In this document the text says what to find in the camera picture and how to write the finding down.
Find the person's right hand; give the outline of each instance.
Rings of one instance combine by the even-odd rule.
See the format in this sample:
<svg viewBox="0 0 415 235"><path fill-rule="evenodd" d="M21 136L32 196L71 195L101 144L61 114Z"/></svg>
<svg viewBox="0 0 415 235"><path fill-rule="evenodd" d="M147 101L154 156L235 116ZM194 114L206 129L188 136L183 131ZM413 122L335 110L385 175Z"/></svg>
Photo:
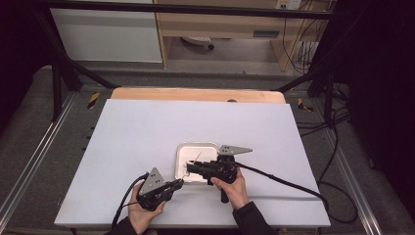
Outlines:
<svg viewBox="0 0 415 235"><path fill-rule="evenodd" d="M237 210L250 202L245 186L245 178L239 168L236 174L236 180L232 184L228 184L216 177L212 177L210 181L225 191L233 209Z"/></svg>

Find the white tray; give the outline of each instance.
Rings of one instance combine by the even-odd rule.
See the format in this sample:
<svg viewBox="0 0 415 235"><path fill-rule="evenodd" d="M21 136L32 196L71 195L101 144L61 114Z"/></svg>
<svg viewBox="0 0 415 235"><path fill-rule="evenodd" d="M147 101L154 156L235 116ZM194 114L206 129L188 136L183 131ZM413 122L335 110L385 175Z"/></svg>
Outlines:
<svg viewBox="0 0 415 235"><path fill-rule="evenodd" d="M182 143L177 147L176 156L176 178L183 178L185 182L206 183L201 175L188 173L186 163L198 159L199 162L215 161L219 148L214 143Z"/></svg>

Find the black sleeve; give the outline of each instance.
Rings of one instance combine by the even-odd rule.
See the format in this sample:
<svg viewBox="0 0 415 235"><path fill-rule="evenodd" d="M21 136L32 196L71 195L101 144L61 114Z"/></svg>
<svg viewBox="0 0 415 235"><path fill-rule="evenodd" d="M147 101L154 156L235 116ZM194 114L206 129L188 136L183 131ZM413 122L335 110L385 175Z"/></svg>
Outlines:
<svg viewBox="0 0 415 235"><path fill-rule="evenodd" d="M233 211L233 216L243 235L275 235L275 230L269 226L254 202Z"/></svg>
<svg viewBox="0 0 415 235"><path fill-rule="evenodd" d="M119 224L105 235L137 235L128 217L119 222Z"/></svg>

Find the hand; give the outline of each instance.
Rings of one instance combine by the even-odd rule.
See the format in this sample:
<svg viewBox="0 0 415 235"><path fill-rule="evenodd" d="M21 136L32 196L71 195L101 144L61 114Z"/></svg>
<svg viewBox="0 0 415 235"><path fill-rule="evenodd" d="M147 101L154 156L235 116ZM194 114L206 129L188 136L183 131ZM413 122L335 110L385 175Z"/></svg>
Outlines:
<svg viewBox="0 0 415 235"><path fill-rule="evenodd" d="M162 213L164 205L166 201L162 202L155 211L147 211L143 209L137 203L137 194L138 189L140 188L141 184L137 184L134 186L134 189L131 194L131 199L129 203L131 205L128 206L128 218L135 230L135 232L139 235L143 234L146 231L147 227L152 222L153 218L157 215Z"/></svg>
<svg viewBox="0 0 415 235"><path fill-rule="evenodd" d="M245 178L241 170L238 168L236 179L232 184L228 184L216 177L212 177L210 181L218 188L223 189L231 202L232 208L237 210L250 201L248 199L247 188L245 186Z"/></svg>

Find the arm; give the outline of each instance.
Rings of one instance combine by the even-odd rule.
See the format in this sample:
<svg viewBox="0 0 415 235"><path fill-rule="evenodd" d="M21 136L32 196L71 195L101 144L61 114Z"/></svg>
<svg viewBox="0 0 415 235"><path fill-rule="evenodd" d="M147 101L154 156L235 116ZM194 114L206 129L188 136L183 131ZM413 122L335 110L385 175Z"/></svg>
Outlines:
<svg viewBox="0 0 415 235"><path fill-rule="evenodd" d="M155 211L147 211L137 203L136 197L140 185L135 185L128 206L128 217L123 219L114 230L105 235L141 235L146 231L153 218L162 213L165 202L162 202Z"/></svg>
<svg viewBox="0 0 415 235"><path fill-rule="evenodd" d="M248 199L245 178L238 168L236 180L228 184L218 178L210 180L218 188L225 191L234 209L233 215L243 235L270 235L276 234L269 226L254 202Z"/></svg>

